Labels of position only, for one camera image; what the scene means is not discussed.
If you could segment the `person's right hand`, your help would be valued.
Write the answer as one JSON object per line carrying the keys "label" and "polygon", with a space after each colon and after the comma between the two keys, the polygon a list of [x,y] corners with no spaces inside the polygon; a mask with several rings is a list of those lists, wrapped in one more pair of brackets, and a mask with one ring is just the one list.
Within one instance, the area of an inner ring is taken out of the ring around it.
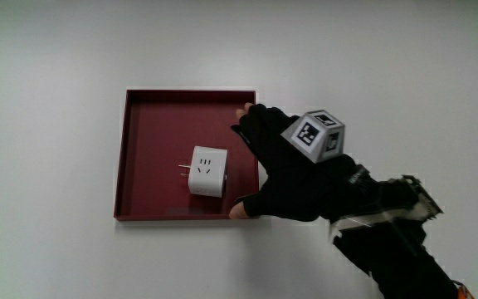
{"label": "person's right hand", "polygon": [[266,170],[267,180],[257,193],[237,200],[230,218],[270,215],[305,222],[318,217],[334,221],[359,210],[363,193],[348,182],[356,169],[352,158],[343,154],[314,164],[281,136],[299,119],[297,115],[252,103],[236,114],[238,123],[232,130]]}

